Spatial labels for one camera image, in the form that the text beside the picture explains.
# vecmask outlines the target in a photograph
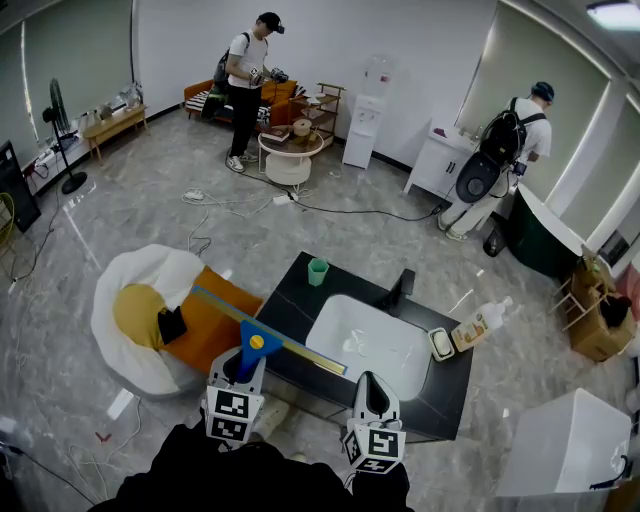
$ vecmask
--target shoe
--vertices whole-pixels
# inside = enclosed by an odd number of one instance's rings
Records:
[[[455,240],[456,242],[464,242],[467,239],[467,235],[460,235],[453,231],[451,228],[447,229],[445,235],[447,235],[447,238]]]
[[[307,463],[307,456],[304,453],[294,453],[289,460],[295,460],[296,462],[302,462],[303,464]]]
[[[449,229],[449,226],[447,226],[447,225],[443,222],[443,220],[442,220],[442,213],[439,213],[439,214],[438,214],[437,219],[438,219],[438,228],[440,229],[440,231],[445,231],[445,232],[446,232],[446,231],[447,231],[447,229]]]
[[[284,421],[289,412],[289,404],[267,396],[264,402],[264,407],[258,416],[253,432],[262,436],[263,439],[267,439],[273,431]]]
[[[227,167],[233,172],[244,172],[244,166],[240,162],[240,158],[237,156],[230,156],[227,158]]]
[[[243,164],[255,164],[258,161],[258,155],[245,151],[243,155],[238,157]]]

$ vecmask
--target striped blanket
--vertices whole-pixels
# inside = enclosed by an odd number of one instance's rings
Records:
[[[209,96],[209,91],[202,91],[196,94],[193,98],[190,98],[186,102],[187,108],[192,110],[197,110],[198,112],[202,112],[202,108],[204,107],[204,102],[207,101],[207,96]],[[231,119],[233,117],[233,107],[231,105],[225,105],[225,114],[219,117],[228,117]],[[269,118],[271,117],[271,107],[260,107],[258,110],[258,122],[261,124],[269,124]]]

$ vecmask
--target white bean bag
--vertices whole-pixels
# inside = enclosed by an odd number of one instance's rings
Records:
[[[134,343],[116,325],[113,304],[120,290],[130,284],[152,286],[167,308],[180,306],[204,269],[196,255],[162,245],[148,245],[116,256],[104,271],[93,299],[91,330],[105,363],[132,393],[166,398],[193,388],[206,376],[164,350]]]

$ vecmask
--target round side table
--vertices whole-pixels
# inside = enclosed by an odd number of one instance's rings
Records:
[[[298,144],[292,134],[284,144],[278,144],[263,137],[258,136],[259,150],[259,172],[262,171],[262,150],[269,153],[265,159],[264,173],[274,183],[279,185],[293,186],[296,193],[300,185],[305,183],[311,175],[311,159],[309,157],[322,151],[324,139],[317,134],[316,140],[306,144]]]

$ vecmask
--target soap dish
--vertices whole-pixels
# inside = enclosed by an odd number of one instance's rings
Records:
[[[440,352],[438,352],[438,348],[436,347],[436,344],[433,341],[434,336],[439,332],[444,333],[444,335],[447,337],[447,345],[449,347],[449,353],[448,354],[440,355]],[[438,327],[437,329],[432,329],[431,331],[429,331],[428,334],[429,334],[429,340],[431,341],[431,348],[433,349],[433,351],[432,351],[433,358],[436,361],[444,361],[445,359],[449,359],[451,356],[453,356],[455,354],[455,350],[453,349],[453,344],[451,343],[451,340],[449,339],[449,335],[447,334],[447,331],[445,331],[442,327]]]

